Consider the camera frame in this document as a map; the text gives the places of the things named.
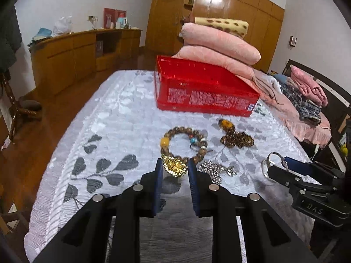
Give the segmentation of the dark hanging clothes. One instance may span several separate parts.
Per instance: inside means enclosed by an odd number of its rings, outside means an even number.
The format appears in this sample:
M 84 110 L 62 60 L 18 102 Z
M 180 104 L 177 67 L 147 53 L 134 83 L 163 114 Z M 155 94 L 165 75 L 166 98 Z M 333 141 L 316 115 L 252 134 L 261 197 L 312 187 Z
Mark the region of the dark hanging clothes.
M 21 47 L 22 35 L 18 25 L 15 6 L 1 17 L 1 73 L 7 71 L 16 62 L 16 52 Z

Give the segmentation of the giraffe-pattern folded blanket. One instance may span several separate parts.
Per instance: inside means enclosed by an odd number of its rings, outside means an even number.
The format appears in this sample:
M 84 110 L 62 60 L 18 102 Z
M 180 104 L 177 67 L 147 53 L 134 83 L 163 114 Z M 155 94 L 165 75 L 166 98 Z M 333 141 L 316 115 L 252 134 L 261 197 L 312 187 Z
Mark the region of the giraffe-pattern folded blanket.
M 206 17 L 195 17 L 195 24 L 201 26 L 213 27 L 223 32 L 232 34 L 241 39 L 244 39 L 249 30 L 249 23 L 242 20 L 233 20 L 225 18 L 206 18 Z

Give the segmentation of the long wooden sideboard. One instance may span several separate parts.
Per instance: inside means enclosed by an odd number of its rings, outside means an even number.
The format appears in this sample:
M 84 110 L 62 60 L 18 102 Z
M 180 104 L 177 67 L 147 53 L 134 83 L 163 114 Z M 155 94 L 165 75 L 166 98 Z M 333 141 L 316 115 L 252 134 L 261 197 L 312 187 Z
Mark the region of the long wooden sideboard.
M 36 90 L 53 97 L 92 76 L 112 74 L 139 53 L 141 30 L 101 29 L 64 34 L 32 43 L 29 52 Z

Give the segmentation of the dark wooden headboard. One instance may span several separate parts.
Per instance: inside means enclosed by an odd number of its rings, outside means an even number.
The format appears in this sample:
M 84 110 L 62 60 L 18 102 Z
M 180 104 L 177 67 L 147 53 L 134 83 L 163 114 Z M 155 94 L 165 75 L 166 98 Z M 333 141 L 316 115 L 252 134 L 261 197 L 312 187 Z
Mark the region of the dark wooden headboard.
M 322 109 L 322 113 L 326 116 L 331 126 L 331 142 L 342 152 L 342 145 L 346 142 L 346 121 L 350 119 L 350 94 L 314 69 L 291 59 L 286 64 L 283 74 L 290 76 L 292 66 L 307 73 L 325 92 L 328 98 L 328 106 Z

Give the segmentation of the gold pendant charm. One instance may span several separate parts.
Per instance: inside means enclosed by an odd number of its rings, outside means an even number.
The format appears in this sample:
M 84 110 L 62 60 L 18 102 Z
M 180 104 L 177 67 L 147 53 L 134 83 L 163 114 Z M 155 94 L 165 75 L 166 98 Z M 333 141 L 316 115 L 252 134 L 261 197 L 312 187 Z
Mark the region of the gold pendant charm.
M 180 178 L 187 172 L 187 165 L 181 160 L 166 155 L 162 155 L 161 159 L 164 170 L 173 177 Z

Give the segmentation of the lower pink folded quilt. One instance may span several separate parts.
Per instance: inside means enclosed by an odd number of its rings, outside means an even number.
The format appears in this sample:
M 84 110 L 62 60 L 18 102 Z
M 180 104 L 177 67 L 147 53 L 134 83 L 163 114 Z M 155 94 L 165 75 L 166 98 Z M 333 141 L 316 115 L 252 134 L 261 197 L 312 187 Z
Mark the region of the lower pink folded quilt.
M 183 46 L 172 57 L 223 67 L 231 73 L 248 80 L 252 80 L 254 77 L 254 70 L 249 65 L 203 46 Z

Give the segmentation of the white plastic bag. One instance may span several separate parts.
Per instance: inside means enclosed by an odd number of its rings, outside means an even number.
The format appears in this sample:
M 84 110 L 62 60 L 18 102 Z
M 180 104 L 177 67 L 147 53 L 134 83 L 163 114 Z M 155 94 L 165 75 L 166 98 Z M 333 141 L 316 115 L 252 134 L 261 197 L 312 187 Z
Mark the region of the white plastic bag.
M 69 34 L 72 32 L 72 16 L 60 18 L 54 25 L 52 30 L 52 37 Z

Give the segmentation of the blue cloth on sideboard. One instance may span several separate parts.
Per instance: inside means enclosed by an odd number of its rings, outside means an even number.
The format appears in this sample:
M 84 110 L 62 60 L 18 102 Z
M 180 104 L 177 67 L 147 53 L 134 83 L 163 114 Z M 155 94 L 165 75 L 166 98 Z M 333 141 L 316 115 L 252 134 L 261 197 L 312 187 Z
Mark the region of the blue cloth on sideboard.
M 37 32 L 37 34 L 32 38 L 32 40 L 28 44 L 28 47 L 32 46 L 33 44 L 37 44 L 38 42 L 50 39 L 51 37 L 52 37 L 52 30 L 41 27 Z

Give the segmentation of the red picture frame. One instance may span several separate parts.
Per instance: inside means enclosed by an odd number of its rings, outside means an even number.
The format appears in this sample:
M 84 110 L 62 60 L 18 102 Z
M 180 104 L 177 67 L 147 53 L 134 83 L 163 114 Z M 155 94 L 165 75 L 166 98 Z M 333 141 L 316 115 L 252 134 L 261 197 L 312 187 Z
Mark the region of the red picture frame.
M 116 26 L 116 21 L 117 21 L 117 17 L 118 17 L 119 12 L 126 12 L 126 16 L 127 16 L 127 11 L 125 11 L 125 10 L 115 10 L 112 8 L 104 8 L 103 28 L 117 29 L 115 26 Z

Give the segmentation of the white kettle red lid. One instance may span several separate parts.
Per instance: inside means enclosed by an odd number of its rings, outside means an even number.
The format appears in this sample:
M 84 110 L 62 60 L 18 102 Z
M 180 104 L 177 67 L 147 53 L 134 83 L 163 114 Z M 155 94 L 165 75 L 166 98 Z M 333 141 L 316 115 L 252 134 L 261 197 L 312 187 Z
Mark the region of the white kettle red lid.
M 124 29 L 126 28 L 127 24 L 128 24 L 128 21 L 127 21 L 126 12 L 119 12 L 115 27 L 117 29 Z

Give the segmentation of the white leaf-pattern bedspread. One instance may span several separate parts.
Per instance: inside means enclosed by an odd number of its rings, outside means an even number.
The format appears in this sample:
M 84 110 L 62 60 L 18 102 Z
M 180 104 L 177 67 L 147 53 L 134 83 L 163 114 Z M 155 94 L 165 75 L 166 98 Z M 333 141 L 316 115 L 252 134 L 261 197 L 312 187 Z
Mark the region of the white leaf-pattern bedspread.
M 269 181 L 261 163 L 276 151 L 301 162 L 303 148 L 269 107 L 259 100 L 250 117 L 159 110 L 153 71 L 117 71 L 85 104 L 58 143 L 43 174 L 34 202 L 24 248 L 33 262 L 45 245 L 95 194 L 121 194 L 155 169 L 159 142 L 173 127 L 198 130 L 211 150 L 204 162 L 232 167 L 221 185 L 246 197 L 256 192 L 269 203 L 305 244 L 314 220 L 294 210 L 288 189 Z M 220 142 L 220 119 L 254 139 L 251 148 L 228 149 Z M 187 174 L 164 173 L 156 219 L 142 219 L 142 262 L 211 262 L 212 219 L 199 219 L 192 207 Z

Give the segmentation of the pink folded quilt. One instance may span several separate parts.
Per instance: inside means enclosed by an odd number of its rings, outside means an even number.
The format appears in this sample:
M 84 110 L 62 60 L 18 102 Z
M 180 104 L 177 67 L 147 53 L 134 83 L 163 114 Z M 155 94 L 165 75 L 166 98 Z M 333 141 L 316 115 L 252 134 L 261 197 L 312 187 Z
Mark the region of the pink folded quilt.
M 248 65 L 254 65 L 261 60 L 257 48 L 237 36 L 213 27 L 185 23 L 181 28 L 181 35 L 187 44 L 210 48 Z
M 249 65 L 203 46 L 183 46 L 172 57 L 223 67 L 231 73 L 248 80 L 252 80 L 254 77 L 254 70 Z

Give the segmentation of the upper pink folded quilt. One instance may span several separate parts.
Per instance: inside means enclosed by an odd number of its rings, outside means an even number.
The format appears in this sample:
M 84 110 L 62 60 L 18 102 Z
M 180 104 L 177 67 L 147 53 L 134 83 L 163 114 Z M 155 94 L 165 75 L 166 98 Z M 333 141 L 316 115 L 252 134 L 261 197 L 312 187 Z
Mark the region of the upper pink folded quilt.
M 181 35 L 187 44 L 210 48 L 248 65 L 254 65 L 261 60 L 257 48 L 237 36 L 213 27 L 185 23 L 181 28 Z

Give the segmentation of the wooden coat stand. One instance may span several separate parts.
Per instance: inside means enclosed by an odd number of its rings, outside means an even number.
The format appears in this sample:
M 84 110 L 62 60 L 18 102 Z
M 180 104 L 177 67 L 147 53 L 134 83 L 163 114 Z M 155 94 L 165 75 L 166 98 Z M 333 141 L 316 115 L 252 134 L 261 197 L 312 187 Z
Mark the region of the wooden coat stand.
M 9 127 L 8 141 L 11 142 L 16 132 L 17 122 L 20 117 L 40 120 L 42 118 L 42 105 L 34 100 L 25 100 L 22 103 L 18 101 L 12 88 L 9 84 L 10 73 L 9 70 L 1 72 L 1 93 L 5 91 L 6 96 L 11 104 L 9 108 L 9 115 L 11 116 L 11 125 Z

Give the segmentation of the red plastic box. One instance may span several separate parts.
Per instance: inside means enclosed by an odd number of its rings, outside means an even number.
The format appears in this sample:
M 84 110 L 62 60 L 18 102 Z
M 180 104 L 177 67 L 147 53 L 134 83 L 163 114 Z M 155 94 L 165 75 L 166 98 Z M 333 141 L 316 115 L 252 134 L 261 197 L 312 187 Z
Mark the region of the red plastic box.
M 158 55 L 156 106 L 177 112 L 249 117 L 259 93 L 225 68 Z

